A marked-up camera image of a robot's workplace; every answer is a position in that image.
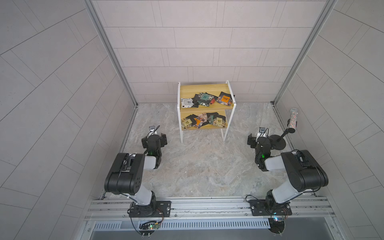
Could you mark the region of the orange label tea bag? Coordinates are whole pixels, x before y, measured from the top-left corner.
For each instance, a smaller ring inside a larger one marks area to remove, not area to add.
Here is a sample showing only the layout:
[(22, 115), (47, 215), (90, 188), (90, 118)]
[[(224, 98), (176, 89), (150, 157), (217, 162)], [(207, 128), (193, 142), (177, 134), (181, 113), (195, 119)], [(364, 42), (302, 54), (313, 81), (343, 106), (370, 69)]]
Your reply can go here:
[(218, 98), (216, 99), (216, 102), (221, 105), (230, 107), (233, 105), (232, 95), (225, 92), (221, 92)]

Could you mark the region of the black green tea bag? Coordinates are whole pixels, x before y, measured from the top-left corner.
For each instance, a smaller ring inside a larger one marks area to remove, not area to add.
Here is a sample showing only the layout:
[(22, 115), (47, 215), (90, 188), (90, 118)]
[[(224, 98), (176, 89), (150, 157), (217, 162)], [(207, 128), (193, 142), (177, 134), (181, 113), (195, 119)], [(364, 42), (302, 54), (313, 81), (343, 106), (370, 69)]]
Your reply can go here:
[(195, 94), (195, 96), (192, 98), (193, 100), (193, 108), (198, 108), (200, 105), (201, 98), (198, 94)]

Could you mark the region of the green label tea bag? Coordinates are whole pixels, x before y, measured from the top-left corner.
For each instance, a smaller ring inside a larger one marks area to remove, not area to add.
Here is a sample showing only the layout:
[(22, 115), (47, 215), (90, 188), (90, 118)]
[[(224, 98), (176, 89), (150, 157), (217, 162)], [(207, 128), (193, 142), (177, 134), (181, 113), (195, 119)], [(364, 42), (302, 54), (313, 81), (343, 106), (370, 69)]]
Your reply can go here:
[(209, 107), (211, 100), (215, 99), (213, 95), (210, 95), (208, 93), (200, 93), (199, 96), (201, 98), (200, 105), (205, 107)]

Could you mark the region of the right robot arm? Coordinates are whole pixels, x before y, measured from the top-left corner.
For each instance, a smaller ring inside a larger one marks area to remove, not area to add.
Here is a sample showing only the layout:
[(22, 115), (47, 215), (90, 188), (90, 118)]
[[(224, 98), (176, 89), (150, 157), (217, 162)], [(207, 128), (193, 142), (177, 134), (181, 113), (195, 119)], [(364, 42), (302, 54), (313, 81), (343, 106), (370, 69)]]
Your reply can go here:
[(314, 193), (325, 187), (329, 179), (325, 171), (307, 150), (292, 150), (272, 156), (272, 150), (283, 150), (286, 141), (281, 136), (254, 137), (249, 135), (247, 145), (255, 149), (255, 163), (263, 172), (285, 170), (288, 180), (279, 187), (268, 191), (265, 208), (282, 207), (303, 193)]

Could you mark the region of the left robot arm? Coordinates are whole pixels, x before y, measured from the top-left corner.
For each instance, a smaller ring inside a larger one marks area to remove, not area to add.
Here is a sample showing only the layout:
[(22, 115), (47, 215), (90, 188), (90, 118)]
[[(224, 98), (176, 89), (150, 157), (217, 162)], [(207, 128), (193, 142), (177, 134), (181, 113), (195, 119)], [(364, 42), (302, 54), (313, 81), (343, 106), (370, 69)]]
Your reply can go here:
[(153, 206), (155, 194), (142, 186), (143, 172), (157, 169), (162, 161), (162, 148), (168, 144), (165, 134), (153, 134), (142, 139), (143, 154), (118, 153), (106, 177), (107, 193), (124, 195), (137, 206)]

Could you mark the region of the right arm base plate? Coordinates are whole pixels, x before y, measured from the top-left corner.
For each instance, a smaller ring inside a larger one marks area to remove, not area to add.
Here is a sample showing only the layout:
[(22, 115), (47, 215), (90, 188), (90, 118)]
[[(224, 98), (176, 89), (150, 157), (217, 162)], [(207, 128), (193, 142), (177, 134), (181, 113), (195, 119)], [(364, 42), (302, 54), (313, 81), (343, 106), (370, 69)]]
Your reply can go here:
[(288, 203), (277, 204), (274, 200), (248, 200), (253, 216), (291, 216), (292, 209)]

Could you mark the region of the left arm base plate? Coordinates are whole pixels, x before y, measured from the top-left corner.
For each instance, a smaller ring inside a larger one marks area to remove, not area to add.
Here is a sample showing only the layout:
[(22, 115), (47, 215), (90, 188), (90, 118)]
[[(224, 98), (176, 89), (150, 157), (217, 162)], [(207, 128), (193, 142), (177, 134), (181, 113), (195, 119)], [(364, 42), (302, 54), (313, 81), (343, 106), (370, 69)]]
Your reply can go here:
[(162, 218), (170, 216), (171, 206), (171, 201), (156, 201), (148, 206), (133, 205), (127, 212), (130, 218)]

